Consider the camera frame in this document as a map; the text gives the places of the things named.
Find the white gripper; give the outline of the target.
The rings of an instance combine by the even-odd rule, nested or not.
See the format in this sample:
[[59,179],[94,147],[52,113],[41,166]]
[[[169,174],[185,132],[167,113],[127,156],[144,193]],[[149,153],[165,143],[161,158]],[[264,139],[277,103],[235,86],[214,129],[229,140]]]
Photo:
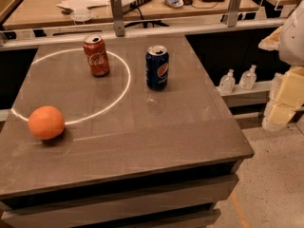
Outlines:
[[294,109],[303,105],[304,67],[293,66],[284,75],[277,73],[264,111],[263,128],[268,131],[281,130],[295,115]]

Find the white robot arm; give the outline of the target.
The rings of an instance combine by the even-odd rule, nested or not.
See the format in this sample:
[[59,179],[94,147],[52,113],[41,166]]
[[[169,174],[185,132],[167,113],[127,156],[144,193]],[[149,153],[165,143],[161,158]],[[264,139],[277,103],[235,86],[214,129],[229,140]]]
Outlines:
[[291,66],[283,75],[275,74],[262,120],[265,130],[277,131],[304,105],[304,1],[258,46],[277,49],[279,59]]

